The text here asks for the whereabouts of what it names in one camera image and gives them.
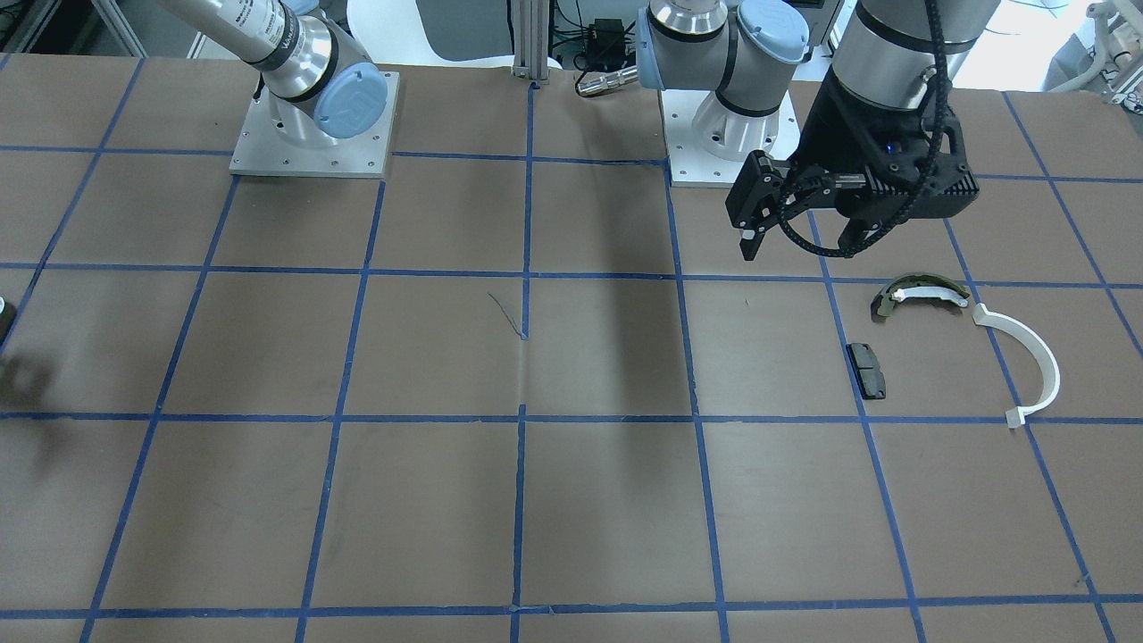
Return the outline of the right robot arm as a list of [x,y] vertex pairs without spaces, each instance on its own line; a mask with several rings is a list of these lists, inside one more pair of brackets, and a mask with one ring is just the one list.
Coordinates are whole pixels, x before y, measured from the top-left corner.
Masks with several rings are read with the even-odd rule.
[[387,78],[318,1],[160,5],[257,70],[273,96],[331,138],[363,134],[387,107]]

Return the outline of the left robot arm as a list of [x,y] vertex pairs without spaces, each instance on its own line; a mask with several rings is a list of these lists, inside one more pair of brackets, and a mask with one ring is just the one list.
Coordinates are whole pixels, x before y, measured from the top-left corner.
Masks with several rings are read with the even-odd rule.
[[996,1],[860,1],[805,118],[777,160],[740,127],[780,112],[812,29],[784,1],[650,1],[637,17],[639,81],[700,90],[702,134],[740,162],[725,207],[740,254],[780,228],[804,251],[849,259],[897,225],[948,219],[980,195],[948,98]]

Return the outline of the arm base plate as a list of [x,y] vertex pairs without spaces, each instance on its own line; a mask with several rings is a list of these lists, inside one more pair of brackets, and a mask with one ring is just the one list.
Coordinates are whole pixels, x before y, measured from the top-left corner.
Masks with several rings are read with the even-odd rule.
[[246,110],[229,171],[256,178],[383,179],[401,74],[379,73],[387,82],[387,105],[379,120],[354,138],[331,138],[302,111],[259,90]]
[[733,113],[712,91],[660,93],[672,182],[692,188],[722,188],[738,178],[748,154],[761,150],[775,160],[793,154],[800,138],[789,93],[775,113]]

